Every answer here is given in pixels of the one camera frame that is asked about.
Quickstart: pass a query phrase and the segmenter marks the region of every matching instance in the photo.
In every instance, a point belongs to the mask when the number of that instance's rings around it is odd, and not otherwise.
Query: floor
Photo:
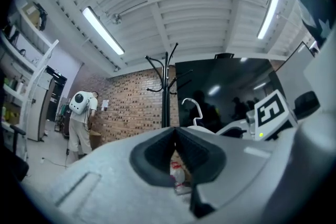
[[[29,171],[22,181],[43,193],[53,181],[65,171],[65,165],[71,165],[75,158],[70,152],[66,159],[68,140],[54,131],[55,123],[47,121],[44,142],[27,141]]]

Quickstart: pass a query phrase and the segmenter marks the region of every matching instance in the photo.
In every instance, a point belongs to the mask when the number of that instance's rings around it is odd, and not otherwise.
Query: white corrugated ceiling
[[[296,0],[280,0],[265,39],[257,33],[268,0],[55,0],[76,31],[87,37],[97,51],[121,69],[139,67],[144,56],[163,56],[176,42],[179,61],[202,59],[222,52],[245,57],[285,59],[302,40],[311,37],[303,28]],[[108,31],[125,50],[118,56],[102,40],[91,38],[78,16],[91,6]],[[122,23],[112,23],[120,14]]]

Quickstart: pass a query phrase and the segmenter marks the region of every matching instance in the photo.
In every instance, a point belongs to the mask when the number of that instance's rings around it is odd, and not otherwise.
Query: black coat rack
[[[187,74],[189,74],[190,72],[193,71],[193,70],[189,70],[188,72],[182,74],[178,78],[175,77],[171,81],[171,83],[168,84],[168,81],[169,81],[169,63],[170,63],[170,60],[172,59],[172,56],[173,56],[174,51],[175,51],[177,46],[178,46],[178,43],[175,44],[175,47],[174,47],[172,53],[170,54],[169,58],[168,58],[168,52],[165,53],[164,65],[163,65],[163,63],[161,63],[161,61],[159,61],[157,59],[153,59],[149,56],[145,57],[148,60],[148,62],[151,64],[151,66],[154,68],[154,70],[156,71],[157,75],[159,76],[159,78],[161,80],[161,88],[159,90],[153,90],[153,89],[147,88],[147,91],[160,92],[160,91],[163,90],[163,92],[162,92],[162,124],[161,124],[162,128],[170,126],[170,94],[173,94],[173,95],[177,94],[177,92],[171,92],[170,88],[174,85],[174,83],[179,78],[181,78],[181,77],[183,77],[183,76],[185,76],[185,75],[187,75]],[[158,72],[157,68],[155,67],[155,65],[153,64],[152,61],[160,63],[160,65],[162,66],[162,75],[160,75],[160,73]],[[191,82],[191,80],[189,80],[187,83],[184,83],[183,85],[178,87],[178,89],[187,85],[189,82]]]

